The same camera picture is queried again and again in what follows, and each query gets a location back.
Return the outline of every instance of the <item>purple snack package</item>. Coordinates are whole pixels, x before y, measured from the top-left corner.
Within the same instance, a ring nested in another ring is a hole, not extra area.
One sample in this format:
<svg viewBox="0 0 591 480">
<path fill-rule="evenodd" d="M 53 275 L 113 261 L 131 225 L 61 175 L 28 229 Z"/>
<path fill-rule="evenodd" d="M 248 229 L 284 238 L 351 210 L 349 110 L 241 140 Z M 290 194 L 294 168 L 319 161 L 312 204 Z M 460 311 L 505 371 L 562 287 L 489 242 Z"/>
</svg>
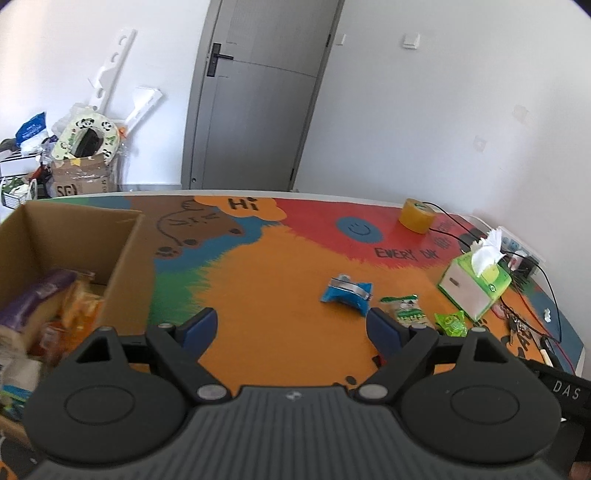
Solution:
<svg viewBox="0 0 591 480">
<path fill-rule="evenodd" d="M 73 270 L 52 270 L 43 280 L 27 288 L 0 312 L 0 325 L 22 332 L 31 313 L 49 297 L 74 283 L 78 273 Z"/>
</svg>

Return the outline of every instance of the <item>brown cartoon bear drawing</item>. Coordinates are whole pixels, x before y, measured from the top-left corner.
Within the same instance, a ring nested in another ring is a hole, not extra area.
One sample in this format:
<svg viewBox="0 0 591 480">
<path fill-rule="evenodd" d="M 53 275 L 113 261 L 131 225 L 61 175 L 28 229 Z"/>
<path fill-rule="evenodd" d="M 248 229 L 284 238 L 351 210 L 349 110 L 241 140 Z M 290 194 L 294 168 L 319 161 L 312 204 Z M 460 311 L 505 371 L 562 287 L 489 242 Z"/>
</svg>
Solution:
<svg viewBox="0 0 591 480">
<path fill-rule="evenodd" d="M 187 197 L 138 196 L 132 200 L 132 208 L 142 210 L 154 222 L 150 241 L 157 258 L 179 257 L 183 248 L 198 248 L 210 238 L 244 235 L 234 218 Z"/>
</svg>

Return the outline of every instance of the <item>tape roll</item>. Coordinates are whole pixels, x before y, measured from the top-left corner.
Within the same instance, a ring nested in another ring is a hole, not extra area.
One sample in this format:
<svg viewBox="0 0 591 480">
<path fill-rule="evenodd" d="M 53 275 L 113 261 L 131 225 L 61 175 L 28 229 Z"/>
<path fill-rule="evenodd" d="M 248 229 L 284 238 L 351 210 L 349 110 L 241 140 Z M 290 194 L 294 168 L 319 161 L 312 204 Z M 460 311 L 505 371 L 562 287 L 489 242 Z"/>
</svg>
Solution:
<svg viewBox="0 0 591 480">
<path fill-rule="evenodd" d="M 429 205 L 415 199 L 406 199 L 398 221 L 413 232 L 427 233 L 435 215 L 435 211 Z"/>
<path fill-rule="evenodd" d="M 102 139 L 96 154 L 103 155 L 105 163 L 109 163 L 121 143 L 121 137 L 115 124 L 104 115 L 95 112 L 84 112 L 75 117 L 68 124 L 51 152 L 56 160 L 70 160 L 76 158 L 73 151 L 87 129 L 93 129 Z"/>
</svg>

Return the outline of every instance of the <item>light switch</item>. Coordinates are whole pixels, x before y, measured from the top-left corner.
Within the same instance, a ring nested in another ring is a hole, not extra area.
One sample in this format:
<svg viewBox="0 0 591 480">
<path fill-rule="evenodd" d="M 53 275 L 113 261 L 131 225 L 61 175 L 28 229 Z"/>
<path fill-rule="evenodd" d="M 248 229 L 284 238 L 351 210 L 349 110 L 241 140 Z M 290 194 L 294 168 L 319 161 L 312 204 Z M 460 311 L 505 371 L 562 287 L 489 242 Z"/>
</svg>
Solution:
<svg viewBox="0 0 591 480">
<path fill-rule="evenodd" d="M 407 33 L 402 41 L 404 48 L 410 48 L 412 50 L 418 49 L 418 45 L 421 43 L 421 35 L 418 33 Z"/>
</svg>

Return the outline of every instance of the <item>yellow tape roll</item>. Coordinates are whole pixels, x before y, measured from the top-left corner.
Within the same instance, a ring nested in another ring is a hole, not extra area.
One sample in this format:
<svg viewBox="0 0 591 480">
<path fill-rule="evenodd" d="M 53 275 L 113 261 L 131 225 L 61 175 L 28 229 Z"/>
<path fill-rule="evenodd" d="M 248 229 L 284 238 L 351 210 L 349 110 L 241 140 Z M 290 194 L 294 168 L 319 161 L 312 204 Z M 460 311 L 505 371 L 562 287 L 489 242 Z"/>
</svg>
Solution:
<svg viewBox="0 0 591 480">
<path fill-rule="evenodd" d="M 427 233 L 434 218 L 435 211 L 429 205 L 415 199 L 406 199 L 398 221 L 413 232 Z"/>
</svg>

